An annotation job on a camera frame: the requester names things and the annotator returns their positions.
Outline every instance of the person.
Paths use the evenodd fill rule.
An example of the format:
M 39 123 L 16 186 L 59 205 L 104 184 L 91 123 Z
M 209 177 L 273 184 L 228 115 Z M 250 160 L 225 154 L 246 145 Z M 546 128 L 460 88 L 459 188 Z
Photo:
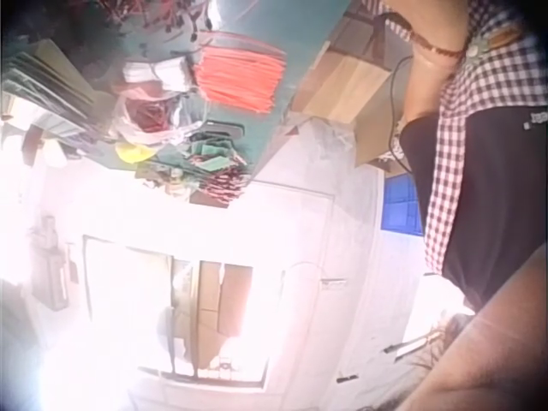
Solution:
M 548 366 L 542 43 L 502 3 L 385 3 L 411 26 L 400 144 L 427 263 L 478 313 L 398 410 L 519 409 Z

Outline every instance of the cluttered items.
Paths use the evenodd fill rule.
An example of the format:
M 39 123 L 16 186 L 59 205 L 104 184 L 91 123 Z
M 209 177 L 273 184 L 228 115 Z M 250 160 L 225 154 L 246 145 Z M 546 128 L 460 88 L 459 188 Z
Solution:
M 228 204 L 250 178 L 239 142 L 246 130 L 211 117 L 211 106 L 270 113 L 286 62 L 272 45 L 214 30 L 209 7 L 198 0 L 72 2 L 66 9 L 80 17 L 82 27 L 82 16 L 90 14 L 93 24 L 102 21 L 108 28 L 101 36 L 116 34 L 108 57 L 82 44 L 91 27 L 87 37 L 79 28 L 81 36 L 71 40 L 66 30 L 19 31 L 13 37 L 18 46 L 3 59 L 3 93 L 39 108 L 31 121 L 44 131 L 37 147 L 61 147 L 69 159 L 110 158 L 102 153 L 111 151 L 120 168 L 136 168 L 137 178 L 170 195 L 200 192 Z M 138 41 L 142 52 L 127 53 L 118 45 L 133 36 L 132 27 L 140 34 L 162 28 L 190 33 L 191 45 L 167 59 L 149 58 L 150 45 Z M 177 158 L 165 164 L 162 152 Z
M 137 166 L 135 178 L 175 197 L 189 198 L 199 191 L 223 205 L 240 197 L 249 183 L 247 163 L 230 138 L 197 134 L 182 155 L 186 161 L 179 166 L 143 161 Z

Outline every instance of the red sticks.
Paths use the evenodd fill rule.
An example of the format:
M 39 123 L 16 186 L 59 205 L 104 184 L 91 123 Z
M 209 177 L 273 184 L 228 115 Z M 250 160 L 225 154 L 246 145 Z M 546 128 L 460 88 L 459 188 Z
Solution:
M 202 49 L 202 60 L 195 73 L 208 100 L 269 113 L 284 70 L 285 61 L 281 57 L 207 45 Z

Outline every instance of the plastic bag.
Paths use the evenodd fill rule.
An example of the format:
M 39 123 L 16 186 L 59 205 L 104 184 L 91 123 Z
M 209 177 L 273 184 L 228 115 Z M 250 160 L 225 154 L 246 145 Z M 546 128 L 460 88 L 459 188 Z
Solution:
M 135 145 L 178 146 L 204 124 L 207 111 L 207 102 L 197 93 L 154 102 L 120 97 L 110 131 Z

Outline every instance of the blue crate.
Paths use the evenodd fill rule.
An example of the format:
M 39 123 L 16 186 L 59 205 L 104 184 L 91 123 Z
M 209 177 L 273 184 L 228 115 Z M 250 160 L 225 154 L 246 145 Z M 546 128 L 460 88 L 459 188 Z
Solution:
M 423 235 L 419 201 L 413 177 L 402 175 L 384 182 L 381 229 L 409 235 Z

